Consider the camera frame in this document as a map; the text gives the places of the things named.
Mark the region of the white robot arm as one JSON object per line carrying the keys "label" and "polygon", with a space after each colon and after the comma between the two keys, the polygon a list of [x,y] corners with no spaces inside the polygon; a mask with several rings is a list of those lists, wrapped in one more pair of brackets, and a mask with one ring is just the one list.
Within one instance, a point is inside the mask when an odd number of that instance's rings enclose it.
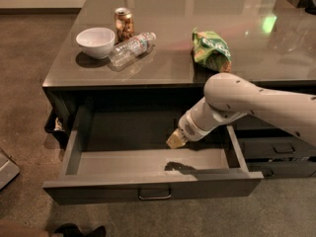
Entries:
{"label": "white robot arm", "polygon": [[203,97],[180,118],[167,145],[175,149],[199,141],[245,115],[316,145],[313,95],[261,88],[230,73],[217,73],[205,82]]}

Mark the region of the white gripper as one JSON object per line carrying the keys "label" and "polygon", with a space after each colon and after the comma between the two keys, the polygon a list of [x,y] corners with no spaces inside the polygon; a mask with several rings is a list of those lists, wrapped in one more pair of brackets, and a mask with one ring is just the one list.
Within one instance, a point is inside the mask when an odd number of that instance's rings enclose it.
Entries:
{"label": "white gripper", "polygon": [[214,130],[214,119],[198,116],[194,119],[190,111],[187,111],[179,120],[178,128],[167,139],[167,145],[172,148],[180,148],[187,141],[199,141]]}

